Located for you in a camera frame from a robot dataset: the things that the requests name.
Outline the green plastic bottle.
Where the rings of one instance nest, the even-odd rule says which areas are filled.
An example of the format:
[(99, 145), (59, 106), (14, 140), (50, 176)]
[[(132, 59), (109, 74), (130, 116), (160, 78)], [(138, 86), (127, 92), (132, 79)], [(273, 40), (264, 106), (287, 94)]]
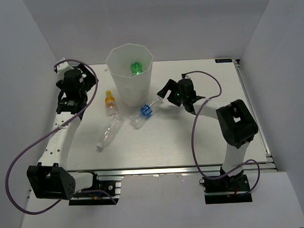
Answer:
[(131, 74), (129, 75), (130, 77), (143, 73), (142, 64), (138, 61), (131, 63), (130, 71), (131, 71)]

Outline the clear bottle blue label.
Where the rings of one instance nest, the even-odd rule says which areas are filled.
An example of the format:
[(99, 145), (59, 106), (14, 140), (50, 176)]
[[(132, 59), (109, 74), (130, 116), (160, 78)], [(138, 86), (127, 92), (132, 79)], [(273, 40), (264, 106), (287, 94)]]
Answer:
[(130, 123), (136, 129), (141, 128), (149, 118), (159, 111), (162, 102), (163, 99), (160, 96), (156, 96), (130, 116)]

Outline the clear bottle orange cap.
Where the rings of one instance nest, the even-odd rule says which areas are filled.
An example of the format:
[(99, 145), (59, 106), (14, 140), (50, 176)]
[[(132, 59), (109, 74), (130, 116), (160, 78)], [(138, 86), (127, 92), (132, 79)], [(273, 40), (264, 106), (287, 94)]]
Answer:
[(107, 116), (112, 116), (118, 112), (116, 100), (110, 90), (105, 92), (105, 111)]

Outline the long clear plastic bottle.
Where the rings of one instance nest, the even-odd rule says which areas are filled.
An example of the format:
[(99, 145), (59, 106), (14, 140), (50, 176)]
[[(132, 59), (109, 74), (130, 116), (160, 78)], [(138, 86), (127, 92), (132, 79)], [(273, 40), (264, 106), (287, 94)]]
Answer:
[(96, 143), (96, 147), (100, 151), (110, 145), (116, 134), (119, 132), (121, 126), (123, 125), (123, 122), (124, 118), (119, 112), (116, 112), (111, 115), (109, 121), (100, 133), (99, 140)]

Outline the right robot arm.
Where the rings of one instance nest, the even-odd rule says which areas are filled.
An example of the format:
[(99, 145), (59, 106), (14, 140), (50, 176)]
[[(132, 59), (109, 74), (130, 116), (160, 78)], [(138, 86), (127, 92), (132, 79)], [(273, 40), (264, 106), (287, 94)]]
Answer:
[[(220, 91), (217, 95), (206, 98), (196, 94), (191, 79), (184, 78), (178, 82), (170, 79), (165, 86), (157, 93), (158, 97), (164, 98), (167, 92), (170, 92), (167, 100), (176, 105), (183, 106), (184, 109), (193, 115), (195, 119), (191, 132), (191, 151), (194, 163), (202, 175), (211, 181), (220, 180), (220, 185), (227, 191), (233, 190), (238, 185), (238, 177), (243, 175), (243, 166), (246, 163), (257, 163), (253, 159), (244, 161), (246, 150), (259, 128), (252, 114), (245, 103), (241, 100), (235, 100), (226, 105), (219, 105), (213, 99), (219, 97), (222, 93), (222, 86), (217, 84)], [(200, 169), (197, 157), (195, 155), (195, 130), (199, 116), (206, 116), (218, 121), (224, 140), (227, 142), (225, 160), (220, 168), (220, 175), (217, 177), (207, 176)]]

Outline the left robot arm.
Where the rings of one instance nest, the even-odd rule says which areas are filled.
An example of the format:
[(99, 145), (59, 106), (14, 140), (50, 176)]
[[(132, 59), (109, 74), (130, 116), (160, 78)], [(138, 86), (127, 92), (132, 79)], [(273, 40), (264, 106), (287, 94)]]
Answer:
[(96, 85), (96, 77), (82, 63), (77, 66), (58, 66), (63, 74), (56, 86), (60, 89), (53, 127), (44, 153), (36, 165), (26, 173), (35, 196), (39, 199), (70, 200), (75, 193), (84, 190), (94, 196), (100, 191), (100, 183), (92, 172), (67, 171), (68, 154), (74, 134), (88, 106), (87, 93)]

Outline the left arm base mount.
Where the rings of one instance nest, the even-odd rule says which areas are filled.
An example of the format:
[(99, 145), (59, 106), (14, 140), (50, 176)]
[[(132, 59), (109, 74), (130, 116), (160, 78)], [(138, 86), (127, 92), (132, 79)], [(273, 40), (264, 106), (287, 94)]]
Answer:
[(74, 194), (69, 206), (115, 206), (121, 191), (121, 177), (97, 178), (92, 187)]

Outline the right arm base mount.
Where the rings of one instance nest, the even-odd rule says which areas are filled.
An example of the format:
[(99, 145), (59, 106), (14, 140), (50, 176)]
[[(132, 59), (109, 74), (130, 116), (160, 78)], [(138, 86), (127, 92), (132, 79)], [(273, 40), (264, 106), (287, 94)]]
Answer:
[(218, 176), (207, 178), (206, 175), (201, 174), (199, 184), (204, 188), (205, 203), (218, 205), (252, 202), (251, 187), (244, 171), (223, 176), (225, 174), (222, 168)]

